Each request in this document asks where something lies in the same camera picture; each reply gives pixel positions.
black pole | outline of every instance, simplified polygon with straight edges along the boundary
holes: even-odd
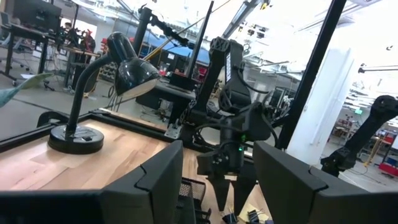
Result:
[[[106,54],[93,63],[89,64],[86,69],[81,73],[75,88],[75,97],[73,99],[72,110],[70,111],[70,117],[67,124],[66,135],[71,136],[75,133],[77,127],[77,120],[79,118],[81,102],[83,101],[83,95],[85,92],[86,84],[92,74],[100,69],[102,66],[111,63],[111,57]]]
[[[332,0],[325,21],[322,24],[317,42],[312,50],[310,60],[307,68],[303,74],[300,85],[292,106],[289,111],[289,117],[283,125],[282,131],[279,135],[279,149],[286,149],[292,139],[294,129],[300,119],[304,105],[307,102],[308,96],[311,92],[312,85],[317,77],[319,67],[325,56],[326,50],[329,46],[333,32],[336,29],[337,23],[343,12],[346,0]]]
[[[147,7],[144,7],[141,10],[136,36],[134,37],[134,42],[132,43],[132,47],[137,52],[137,54],[139,54],[139,51],[141,49],[141,44],[142,41],[144,40],[145,33],[147,31],[147,26],[150,22],[151,16],[152,16],[152,10],[148,9]]]
[[[75,17],[73,18],[73,24],[72,24],[72,29],[75,28],[76,25],[76,20],[77,20],[77,14],[79,13],[79,5],[76,4],[76,11],[75,11]]]

lamp base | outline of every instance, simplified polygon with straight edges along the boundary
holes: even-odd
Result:
[[[52,149],[84,155],[98,152],[104,144],[104,135],[93,128],[78,126],[74,135],[65,137],[66,128],[62,125],[51,130],[48,144]]]

desk lamp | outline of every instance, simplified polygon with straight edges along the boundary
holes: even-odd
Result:
[[[118,96],[137,97],[156,86],[159,71],[137,57],[125,35],[114,32],[108,37],[107,44],[109,52],[89,64],[77,81],[68,123],[51,130],[48,144],[52,149],[68,154],[91,154],[102,148],[104,135],[94,128],[78,126],[77,123],[86,84],[103,65],[110,62],[119,65],[114,81]]]

gray floor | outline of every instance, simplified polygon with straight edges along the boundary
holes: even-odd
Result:
[[[6,51],[0,49],[0,56],[5,56]],[[27,63],[32,67],[32,71],[37,71],[37,58],[29,55],[16,55],[15,58],[26,59]],[[0,70],[4,70],[5,61],[0,64]],[[26,71],[18,66],[13,65],[11,75],[20,77],[21,73]],[[63,90],[63,78],[52,78],[49,80],[50,86],[56,91],[47,91],[42,86],[30,90],[22,90],[13,100],[5,107],[0,108],[0,139],[8,138],[10,136],[30,131],[36,127],[37,119],[41,113],[48,110],[56,110],[64,113],[69,113],[73,101],[73,95]],[[81,114],[90,110],[102,108],[108,105],[109,98],[105,97],[108,94],[110,83],[99,82],[96,91],[90,95],[89,98],[83,100]],[[0,75],[0,89],[12,88],[12,82],[6,77]],[[149,108],[144,108],[135,103],[134,100],[121,104],[119,112],[129,116],[137,117],[152,123],[161,123],[159,118],[150,114]],[[203,137],[208,141],[218,142],[218,131],[214,129],[204,129]],[[270,138],[267,142],[271,145],[274,140]],[[323,156],[328,156],[339,146],[333,143],[328,143],[323,152]],[[357,163],[353,170],[348,170],[340,175],[340,178],[358,185],[370,192],[381,192],[398,190],[397,179],[389,179],[377,169],[377,167],[369,166],[365,168],[362,164]]]

mesh tray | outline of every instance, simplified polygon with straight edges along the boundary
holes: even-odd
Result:
[[[201,210],[201,202],[205,196],[205,183],[183,178],[180,195],[174,215],[176,224],[208,224],[211,210]]]

